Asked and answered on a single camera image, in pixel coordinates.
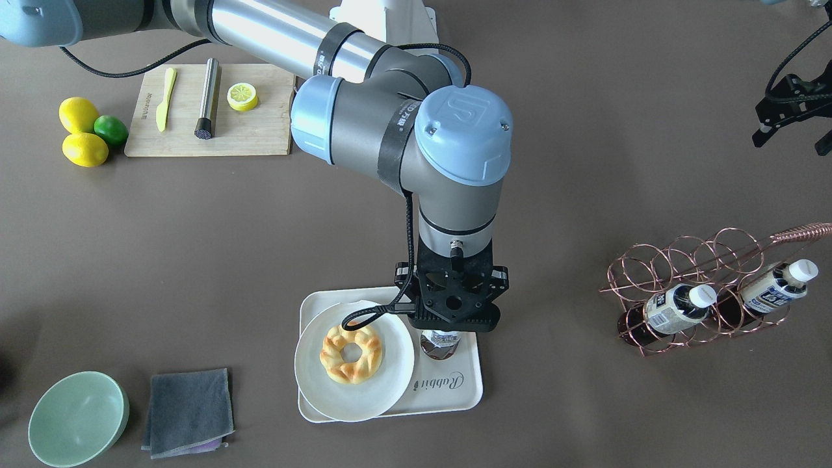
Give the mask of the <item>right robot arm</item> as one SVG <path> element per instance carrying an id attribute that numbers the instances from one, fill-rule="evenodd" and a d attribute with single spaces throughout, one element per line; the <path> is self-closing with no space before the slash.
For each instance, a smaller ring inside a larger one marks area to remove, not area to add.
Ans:
<path id="1" fill-rule="evenodd" d="M 376 178 L 412 203 L 419 243 L 398 264 L 398 298 L 369 322 L 405 314 L 411 326 L 490 332 L 508 290 L 491 254 L 493 220 L 511 163 L 505 102 L 437 55 L 413 55 L 349 23 L 288 1 L 3 1 L 2 37 L 26 47 L 154 29 L 247 51 L 303 78 L 291 133 L 325 163 Z"/>

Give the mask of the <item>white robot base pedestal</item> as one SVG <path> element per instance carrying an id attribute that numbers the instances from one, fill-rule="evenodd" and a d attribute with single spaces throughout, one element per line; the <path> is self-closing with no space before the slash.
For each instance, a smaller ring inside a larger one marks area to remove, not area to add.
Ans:
<path id="1" fill-rule="evenodd" d="M 395 46 L 439 41 L 436 13 L 422 1 L 342 1 L 329 16 Z"/>

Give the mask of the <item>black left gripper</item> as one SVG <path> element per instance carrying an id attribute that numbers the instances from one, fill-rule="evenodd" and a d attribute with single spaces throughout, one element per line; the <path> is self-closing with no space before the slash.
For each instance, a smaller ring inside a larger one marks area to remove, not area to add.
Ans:
<path id="1" fill-rule="evenodd" d="M 779 128 L 802 122 L 809 118 L 830 118 L 830 74 L 823 73 L 812 81 L 805 81 L 794 74 L 781 78 L 773 87 L 772 95 L 764 97 L 755 107 L 759 129 L 752 135 L 755 148 L 761 148 Z M 826 156 L 832 150 L 832 130 L 814 143 L 818 156 Z"/>

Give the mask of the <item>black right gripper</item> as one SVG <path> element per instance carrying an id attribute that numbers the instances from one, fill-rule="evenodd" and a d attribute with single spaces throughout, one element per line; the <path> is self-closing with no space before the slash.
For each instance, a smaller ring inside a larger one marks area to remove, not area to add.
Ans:
<path id="1" fill-rule="evenodd" d="M 508 269 L 493 264 L 491 244 L 473 255 L 437 255 L 419 242 L 414 267 L 397 263 L 396 287 L 413 305 L 396 306 L 413 328 L 444 332 L 493 331 L 501 312 L 494 300 L 508 290 Z"/>

